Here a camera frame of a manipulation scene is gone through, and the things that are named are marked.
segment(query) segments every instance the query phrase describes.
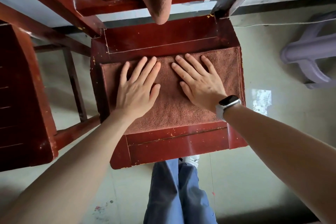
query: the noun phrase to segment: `finger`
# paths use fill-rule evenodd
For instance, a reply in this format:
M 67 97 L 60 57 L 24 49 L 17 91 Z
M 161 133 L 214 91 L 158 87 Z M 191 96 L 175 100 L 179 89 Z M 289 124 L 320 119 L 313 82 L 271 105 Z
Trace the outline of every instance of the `finger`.
M 146 64 L 146 62 L 147 62 L 147 57 L 143 57 L 139 61 L 139 63 L 137 64 L 136 68 L 134 69 L 134 71 L 132 73 L 131 78 L 129 79 L 130 82 L 135 82 L 138 79 L 138 77 L 139 77 L 139 75 L 141 73 L 141 70 L 144 67 L 144 65 Z
M 191 75 L 192 78 L 197 79 L 201 76 L 187 61 L 185 61 L 184 58 L 176 56 L 175 60 L 188 74 Z
M 159 95 L 159 92 L 160 92 L 160 87 L 161 87 L 160 84 L 156 84 L 156 85 L 154 85 L 154 87 L 150 91 L 149 102 L 152 106 L 154 105 L 155 100 L 158 98 L 158 95 Z
M 148 62 L 148 64 L 145 66 L 145 68 L 142 70 L 137 81 L 143 84 L 155 64 L 156 64 L 156 57 L 152 57 Z
M 208 72 L 204 69 L 204 67 L 193 57 L 191 56 L 189 53 L 187 53 L 185 55 L 185 58 L 187 59 L 187 61 L 189 61 L 191 63 L 191 65 L 194 66 L 194 68 L 196 69 L 196 71 L 200 74 L 200 75 L 206 75 Z
M 193 102 L 194 100 L 194 96 L 193 96 L 193 93 L 189 87 L 188 84 L 186 84 L 185 82 L 180 82 L 180 85 L 182 87 L 182 90 L 184 92 L 184 94 L 188 97 L 188 99 Z
M 174 71 L 182 78 L 183 81 L 185 81 L 187 84 L 191 84 L 194 82 L 194 79 L 191 77 L 190 74 L 188 74 L 186 71 L 184 71 L 179 65 L 176 63 L 172 63 L 171 67 L 174 69 Z
M 214 66 L 212 65 L 211 61 L 206 56 L 202 55 L 201 59 L 204 62 L 204 64 L 207 66 L 207 68 L 209 70 L 209 73 L 211 73 L 211 74 L 217 74 L 216 69 L 214 68 Z
M 120 85 L 124 85 L 127 82 L 127 72 L 129 69 L 129 62 L 127 61 L 123 69 L 121 69 L 121 74 L 120 74 Z
M 145 86 L 148 86 L 148 87 L 151 87 L 160 71 L 160 68 L 161 68 L 161 63 L 160 62 L 157 62 L 153 69 L 151 70 L 151 72 L 149 73 L 149 75 L 147 76 L 145 82 L 144 82 L 144 85 Z

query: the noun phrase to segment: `white shoe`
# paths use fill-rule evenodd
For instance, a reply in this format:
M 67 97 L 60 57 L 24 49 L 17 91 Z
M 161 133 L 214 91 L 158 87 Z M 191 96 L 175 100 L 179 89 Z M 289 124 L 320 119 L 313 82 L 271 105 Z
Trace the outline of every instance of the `white shoe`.
M 193 155 L 193 156 L 188 156 L 188 157 L 182 158 L 182 162 L 192 164 L 193 166 L 198 168 L 199 159 L 200 159 L 199 155 Z

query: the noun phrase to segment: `blue pants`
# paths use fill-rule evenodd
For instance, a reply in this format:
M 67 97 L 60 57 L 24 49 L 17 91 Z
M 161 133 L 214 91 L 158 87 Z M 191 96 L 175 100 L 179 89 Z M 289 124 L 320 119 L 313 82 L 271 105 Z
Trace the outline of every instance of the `blue pants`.
M 154 164 L 144 224 L 217 223 L 197 169 L 171 159 Z

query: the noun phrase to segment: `plastic stool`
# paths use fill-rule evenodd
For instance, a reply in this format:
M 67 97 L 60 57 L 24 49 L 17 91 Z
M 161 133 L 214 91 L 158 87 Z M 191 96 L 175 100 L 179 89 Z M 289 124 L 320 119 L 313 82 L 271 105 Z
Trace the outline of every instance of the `plastic stool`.
M 314 20 L 336 18 L 336 11 L 322 14 Z M 314 83 L 306 83 L 309 89 L 330 88 L 336 86 L 336 80 L 326 76 L 318 68 L 315 60 L 336 56 L 336 34 L 317 37 L 328 21 L 310 24 L 300 40 L 284 47 L 280 58 L 283 63 L 298 63 L 304 75 Z

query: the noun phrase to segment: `dark red wooden furniture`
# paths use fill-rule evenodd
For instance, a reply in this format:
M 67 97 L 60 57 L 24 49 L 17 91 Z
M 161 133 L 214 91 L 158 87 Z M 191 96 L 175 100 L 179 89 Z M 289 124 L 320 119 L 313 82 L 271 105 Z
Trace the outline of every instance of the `dark red wooden furniture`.
M 99 124 L 87 119 L 70 51 L 91 57 L 91 78 L 100 120 L 108 116 L 101 63 L 142 56 L 166 56 L 239 46 L 229 19 L 244 1 L 232 6 L 218 0 L 214 15 L 105 29 L 96 14 L 145 8 L 142 0 L 39 0 L 86 34 L 89 47 L 0 3 L 0 171 L 52 161 L 58 150 Z M 173 4 L 202 0 L 172 0 Z M 34 47 L 30 37 L 51 44 Z M 38 69 L 35 52 L 63 50 L 81 123 L 57 131 Z M 245 146 L 225 122 L 123 136 L 111 159 L 113 168 L 130 167 L 191 154 Z

